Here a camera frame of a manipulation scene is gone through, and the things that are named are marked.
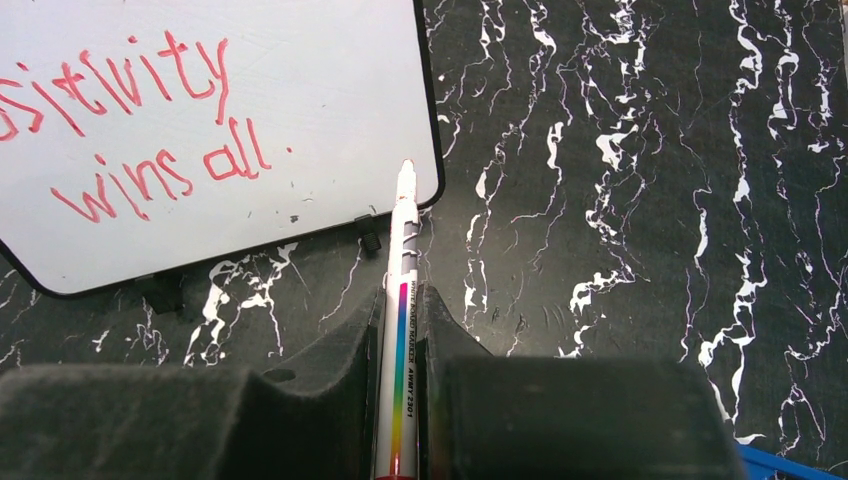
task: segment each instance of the rainbow stripe on marker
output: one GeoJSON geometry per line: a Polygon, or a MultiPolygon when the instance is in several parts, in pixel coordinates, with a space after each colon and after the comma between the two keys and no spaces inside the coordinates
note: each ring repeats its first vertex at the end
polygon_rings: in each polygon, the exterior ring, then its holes
{"type": "Polygon", "coordinates": [[[400,285],[398,298],[398,336],[395,352],[395,397],[392,405],[392,453],[389,456],[389,472],[400,475],[400,445],[403,443],[403,397],[404,373],[406,373],[406,324],[409,314],[409,284],[400,285]]]}

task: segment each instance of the whiteboard surface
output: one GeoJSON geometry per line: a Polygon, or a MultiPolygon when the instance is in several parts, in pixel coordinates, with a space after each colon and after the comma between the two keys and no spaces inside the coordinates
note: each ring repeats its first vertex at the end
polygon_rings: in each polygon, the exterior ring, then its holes
{"type": "Polygon", "coordinates": [[[0,11],[0,239],[48,290],[386,213],[404,158],[438,192],[411,0],[0,11]]]}

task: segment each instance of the white marker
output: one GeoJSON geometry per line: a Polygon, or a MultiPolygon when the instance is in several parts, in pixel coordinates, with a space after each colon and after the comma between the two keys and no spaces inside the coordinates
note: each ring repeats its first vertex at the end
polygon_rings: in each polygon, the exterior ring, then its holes
{"type": "Polygon", "coordinates": [[[380,403],[377,405],[377,455],[374,476],[418,476],[418,409],[415,398],[415,292],[418,289],[418,205],[415,170],[404,160],[392,210],[389,268],[386,278],[386,324],[380,403]]]}

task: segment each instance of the black bracket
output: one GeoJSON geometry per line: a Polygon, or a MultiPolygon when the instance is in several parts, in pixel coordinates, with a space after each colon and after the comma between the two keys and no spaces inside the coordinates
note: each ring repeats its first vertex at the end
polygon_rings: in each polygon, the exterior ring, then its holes
{"type": "Polygon", "coordinates": [[[135,279],[141,296],[157,315],[183,308],[182,274],[160,272],[135,279]]]}
{"type": "Polygon", "coordinates": [[[380,237],[377,236],[377,229],[374,228],[374,217],[363,215],[357,217],[353,222],[356,224],[356,231],[366,252],[374,253],[383,248],[380,244],[380,237]]]}

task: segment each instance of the black marble surface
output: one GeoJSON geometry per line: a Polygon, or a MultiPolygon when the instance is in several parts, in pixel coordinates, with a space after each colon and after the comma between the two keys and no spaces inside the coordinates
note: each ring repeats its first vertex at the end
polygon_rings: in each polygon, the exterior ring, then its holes
{"type": "MultiPolygon", "coordinates": [[[[848,475],[838,1],[425,6],[447,190],[420,268],[454,316],[499,355],[690,362],[740,442],[848,475]]],[[[385,255],[342,229],[210,261],[159,316],[131,287],[45,297],[3,263],[0,371],[262,371],[337,325],[385,255]]]]}

